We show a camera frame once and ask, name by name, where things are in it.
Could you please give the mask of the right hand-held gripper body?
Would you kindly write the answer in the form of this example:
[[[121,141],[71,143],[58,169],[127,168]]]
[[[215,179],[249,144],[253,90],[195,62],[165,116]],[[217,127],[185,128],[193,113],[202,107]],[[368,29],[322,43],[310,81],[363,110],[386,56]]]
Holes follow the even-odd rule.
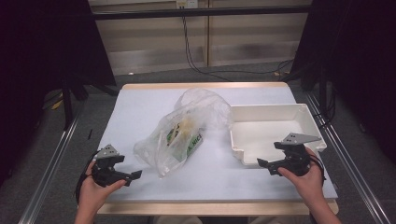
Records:
[[[282,141],[274,142],[276,149],[281,149],[285,154],[285,159],[272,161],[270,168],[283,167],[297,176],[305,175],[308,165],[313,157],[306,151],[304,144],[320,140],[319,136],[306,135],[301,133],[289,133]]]

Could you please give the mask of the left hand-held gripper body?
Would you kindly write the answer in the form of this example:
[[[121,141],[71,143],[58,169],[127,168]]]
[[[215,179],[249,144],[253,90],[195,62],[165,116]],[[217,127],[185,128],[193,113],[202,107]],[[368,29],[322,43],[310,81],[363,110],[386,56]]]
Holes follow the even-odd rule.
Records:
[[[110,186],[119,180],[131,179],[130,174],[118,172],[114,166],[124,161],[121,155],[113,146],[107,145],[100,149],[93,157],[95,165],[92,167],[92,178],[101,187]]]

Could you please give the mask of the white plastic bin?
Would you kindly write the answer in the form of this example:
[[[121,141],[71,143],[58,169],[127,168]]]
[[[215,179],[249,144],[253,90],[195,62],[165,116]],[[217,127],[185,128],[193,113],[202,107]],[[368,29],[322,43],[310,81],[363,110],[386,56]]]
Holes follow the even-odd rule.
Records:
[[[230,130],[233,155],[244,165],[254,167],[257,159],[278,161],[285,154],[274,142],[283,141],[290,133],[310,135],[304,145],[314,152],[323,151],[325,143],[307,105],[235,105]]]

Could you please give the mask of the green snack packet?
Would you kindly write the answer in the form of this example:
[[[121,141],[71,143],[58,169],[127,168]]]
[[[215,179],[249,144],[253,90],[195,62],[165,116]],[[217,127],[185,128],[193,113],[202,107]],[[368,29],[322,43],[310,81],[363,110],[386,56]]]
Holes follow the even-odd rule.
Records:
[[[186,160],[203,142],[200,129],[196,129],[193,134],[182,136],[179,133],[179,123],[177,123],[166,135],[166,145],[171,149],[171,155],[177,161]]]

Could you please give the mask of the clear plastic bag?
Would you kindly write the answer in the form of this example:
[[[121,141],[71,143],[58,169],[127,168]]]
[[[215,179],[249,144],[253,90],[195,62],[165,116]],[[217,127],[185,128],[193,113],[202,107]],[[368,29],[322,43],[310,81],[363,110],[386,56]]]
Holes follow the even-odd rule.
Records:
[[[220,95],[206,89],[186,90],[178,98],[174,110],[158,122],[151,135],[134,145],[136,157],[161,177],[183,166],[188,159],[177,161],[166,145],[166,135],[183,119],[195,122],[196,129],[201,130],[203,141],[207,130],[228,129],[233,123],[231,106]]]

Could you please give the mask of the person's left hand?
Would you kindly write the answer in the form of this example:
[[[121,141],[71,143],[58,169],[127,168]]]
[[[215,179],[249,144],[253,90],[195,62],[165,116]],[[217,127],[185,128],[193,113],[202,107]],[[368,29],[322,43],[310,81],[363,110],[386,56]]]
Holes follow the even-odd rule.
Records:
[[[92,178],[92,167],[94,165],[94,161],[89,164],[86,171],[87,177],[82,182],[80,189],[78,211],[83,214],[95,215],[105,203],[106,198],[114,191],[121,189],[126,183],[126,181],[122,179],[110,186],[99,186]]]

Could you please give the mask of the person's right hand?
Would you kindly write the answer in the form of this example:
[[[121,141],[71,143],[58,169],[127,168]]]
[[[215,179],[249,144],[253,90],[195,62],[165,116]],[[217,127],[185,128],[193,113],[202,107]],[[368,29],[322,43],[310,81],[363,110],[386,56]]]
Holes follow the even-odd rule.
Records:
[[[322,172],[315,162],[310,162],[309,171],[302,176],[297,176],[283,167],[277,170],[294,185],[311,211],[326,203],[322,191]]]

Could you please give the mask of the person's right leg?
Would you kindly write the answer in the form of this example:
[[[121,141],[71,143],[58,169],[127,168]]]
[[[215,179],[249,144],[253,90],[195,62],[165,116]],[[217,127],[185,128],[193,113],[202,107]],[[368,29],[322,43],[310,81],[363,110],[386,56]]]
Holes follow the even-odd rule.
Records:
[[[308,216],[249,217],[247,224],[311,224]]]

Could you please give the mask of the person's left leg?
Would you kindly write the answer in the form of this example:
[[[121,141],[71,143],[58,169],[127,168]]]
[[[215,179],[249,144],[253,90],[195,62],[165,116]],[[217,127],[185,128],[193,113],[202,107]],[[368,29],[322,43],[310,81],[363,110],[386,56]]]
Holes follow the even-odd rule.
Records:
[[[203,224],[198,217],[159,216],[153,219],[153,224]]]

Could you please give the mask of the yellow banana peel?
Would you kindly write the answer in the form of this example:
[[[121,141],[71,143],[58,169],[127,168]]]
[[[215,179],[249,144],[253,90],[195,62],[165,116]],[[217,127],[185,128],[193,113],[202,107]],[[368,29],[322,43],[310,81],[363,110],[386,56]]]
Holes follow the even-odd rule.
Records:
[[[192,119],[183,119],[179,123],[179,133],[182,136],[193,134],[196,130],[195,122]]]

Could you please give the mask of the black metal stand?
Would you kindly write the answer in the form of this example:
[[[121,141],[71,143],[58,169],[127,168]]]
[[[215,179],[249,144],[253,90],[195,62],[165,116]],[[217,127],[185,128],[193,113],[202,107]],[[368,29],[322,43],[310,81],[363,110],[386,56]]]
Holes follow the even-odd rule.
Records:
[[[322,67],[320,69],[320,78],[319,78],[319,110],[321,118],[323,119],[323,126],[325,126],[328,122],[328,109],[327,109],[327,75],[326,69]]]
[[[64,130],[66,131],[74,120],[73,108],[71,103],[71,93],[67,84],[67,79],[62,80],[63,102],[64,102]]]

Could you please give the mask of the black curtain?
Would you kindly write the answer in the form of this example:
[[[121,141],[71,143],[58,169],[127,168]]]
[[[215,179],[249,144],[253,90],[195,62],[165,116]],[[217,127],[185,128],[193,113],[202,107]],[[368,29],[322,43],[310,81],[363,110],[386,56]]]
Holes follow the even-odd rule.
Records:
[[[38,123],[45,96],[115,78],[88,0],[0,0],[0,186]]]
[[[291,73],[330,80],[396,163],[396,0],[312,0]]]

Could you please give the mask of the black horizontal bar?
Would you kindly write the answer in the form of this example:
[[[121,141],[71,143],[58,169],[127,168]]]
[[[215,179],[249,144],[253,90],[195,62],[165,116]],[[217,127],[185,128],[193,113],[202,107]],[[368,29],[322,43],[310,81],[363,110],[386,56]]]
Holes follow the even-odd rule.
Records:
[[[216,7],[216,8],[187,8],[143,11],[95,12],[92,16],[96,20],[127,20],[127,19],[156,19],[174,17],[201,16],[231,16],[256,14],[291,14],[307,13],[311,6],[283,6],[283,7]]]

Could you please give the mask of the metal floor rail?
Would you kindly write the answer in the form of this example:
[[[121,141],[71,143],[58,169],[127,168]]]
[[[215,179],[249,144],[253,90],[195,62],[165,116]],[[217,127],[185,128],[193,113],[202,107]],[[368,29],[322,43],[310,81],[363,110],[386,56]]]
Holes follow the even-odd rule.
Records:
[[[322,130],[326,133],[329,141],[331,142],[335,152],[337,153],[341,163],[343,163],[346,172],[349,175],[352,183],[354,184],[357,192],[361,196],[366,208],[370,212],[376,224],[390,224],[389,218],[363,176],[356,166],[355,162],[350,157],[347,148],[340,139],[338,133],[329,121],[324,118],[323,112],[319,111],[319,103],[313,93],[306,94],[307,101],[315,113],[318,113],[317,119],[320,125],[323,126]]]
[[[74,135],[75,129],[78,126],[81,113],[84,110],[84,105],[79,105],[74,111],[74,117],[71,120],[69,126],[63,131],[61,139],[54,150],[54,153],[49,161],[40,182],[35,189],[35,192],[29,203],[27,204],[18,224],[35,224],[36,218],[41,210],[43,202],[45,201],[47,194],[50,190],[50,185],[57,173],[60,166],[61,160],[66,152],[68,145]]]

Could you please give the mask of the white wall socket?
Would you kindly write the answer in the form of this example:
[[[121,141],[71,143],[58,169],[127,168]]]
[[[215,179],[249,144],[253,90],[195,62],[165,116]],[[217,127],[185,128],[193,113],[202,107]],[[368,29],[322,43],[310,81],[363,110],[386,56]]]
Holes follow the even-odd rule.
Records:
[[[198,0],[176,0],[177,8],[198,8]]]

